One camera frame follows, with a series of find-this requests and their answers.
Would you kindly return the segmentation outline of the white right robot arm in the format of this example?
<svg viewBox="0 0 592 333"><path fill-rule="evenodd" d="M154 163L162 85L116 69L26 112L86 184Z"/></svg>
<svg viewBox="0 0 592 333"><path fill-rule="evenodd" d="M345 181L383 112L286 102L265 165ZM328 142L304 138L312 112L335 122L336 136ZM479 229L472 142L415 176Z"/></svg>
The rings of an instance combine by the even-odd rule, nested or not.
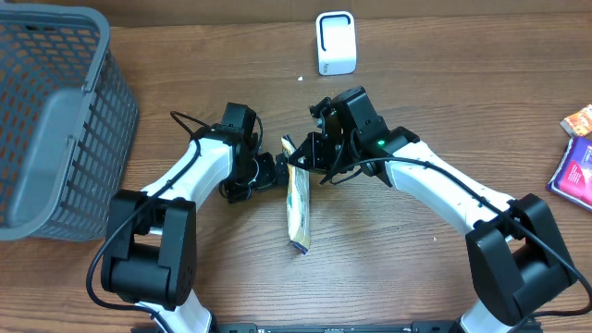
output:
<svg viewBox="0 0 592 333"><path fill-rule="evenodd" d="M494 191L443 161L410 130L389 129L364 87L309 110L318 130L290 155L291 165L326 181L338 174L377 177L463 236L477 302L450 323L451 332L516 332L583 279L545 201Z"/></svg>

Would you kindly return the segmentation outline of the orange Kleenex tissue pack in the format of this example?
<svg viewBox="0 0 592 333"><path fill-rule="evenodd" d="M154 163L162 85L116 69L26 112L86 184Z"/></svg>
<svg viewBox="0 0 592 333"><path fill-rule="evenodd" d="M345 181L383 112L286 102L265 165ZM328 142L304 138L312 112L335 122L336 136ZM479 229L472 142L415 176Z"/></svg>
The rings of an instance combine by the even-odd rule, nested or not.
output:
<svg viewBox="0 0 592 333"><path fill-rule="evenodd" d="M587 105L578 112L565 117L560 126L571 137L585 137L591 133L592 105Z"/></svg>

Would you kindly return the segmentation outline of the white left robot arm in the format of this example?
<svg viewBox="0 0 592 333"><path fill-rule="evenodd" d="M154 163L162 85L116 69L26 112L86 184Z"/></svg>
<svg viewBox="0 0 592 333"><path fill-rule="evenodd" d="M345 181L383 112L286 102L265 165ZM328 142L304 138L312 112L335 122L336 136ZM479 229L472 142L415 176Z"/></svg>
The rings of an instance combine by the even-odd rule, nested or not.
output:
<svg viewBox="0 0 592 333"><path fill-rule="evenodd" d="M287 177L271 154L260 153L262 122L247 105L229 103L220 122L188 132L186 153L164 176L111 199L105 243L86 277L96 304L147 313L158 332L219 330L193 289L196 213L209 194L243 202Z"/></svg>

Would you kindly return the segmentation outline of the yellow snack packet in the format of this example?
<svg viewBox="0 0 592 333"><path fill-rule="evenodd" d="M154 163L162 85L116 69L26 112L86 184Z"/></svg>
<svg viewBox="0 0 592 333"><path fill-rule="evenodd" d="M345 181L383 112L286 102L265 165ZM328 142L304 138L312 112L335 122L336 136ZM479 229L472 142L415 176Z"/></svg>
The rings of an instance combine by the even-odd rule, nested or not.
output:
<svg viewBox="0 0 592 333"><path fill-rule="evenodd" d="M311 246L310 174L292 164L287 165L287 170L287 220L290 244L301 254L307 254Z"/></svg>

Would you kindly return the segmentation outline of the purple red pad pack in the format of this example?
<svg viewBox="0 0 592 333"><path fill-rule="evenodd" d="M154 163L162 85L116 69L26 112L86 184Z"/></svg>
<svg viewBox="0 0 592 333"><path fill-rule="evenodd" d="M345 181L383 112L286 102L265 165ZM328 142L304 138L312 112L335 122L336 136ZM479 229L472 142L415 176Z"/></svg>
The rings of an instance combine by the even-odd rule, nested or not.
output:
<svg viewBox="0 0 592 333"><path fill-rule="evenodd" d="M591 141L571 138L547 189L591 210Z"/></svg>

